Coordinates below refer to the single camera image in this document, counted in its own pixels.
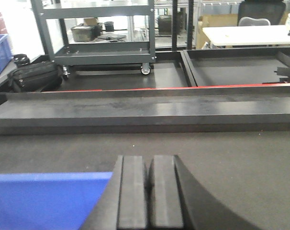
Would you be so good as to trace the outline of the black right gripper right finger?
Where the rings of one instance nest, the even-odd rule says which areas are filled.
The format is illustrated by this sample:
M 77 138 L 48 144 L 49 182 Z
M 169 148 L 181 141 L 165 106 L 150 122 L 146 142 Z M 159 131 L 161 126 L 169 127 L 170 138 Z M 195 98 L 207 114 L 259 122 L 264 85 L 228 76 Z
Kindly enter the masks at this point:
M 152 230 L 254 229 L 210 194 L 177 155 L 156 155 L 150 165 L 149 183 Z

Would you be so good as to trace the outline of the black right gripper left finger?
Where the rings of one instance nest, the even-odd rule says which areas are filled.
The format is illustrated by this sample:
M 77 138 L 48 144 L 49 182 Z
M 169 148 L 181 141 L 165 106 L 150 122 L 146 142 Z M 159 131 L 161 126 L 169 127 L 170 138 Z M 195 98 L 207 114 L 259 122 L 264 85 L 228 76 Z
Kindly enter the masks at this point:
M 142 156 L 119 156 L 102 196 L 80 229 L 147 229 L 147 182 Z

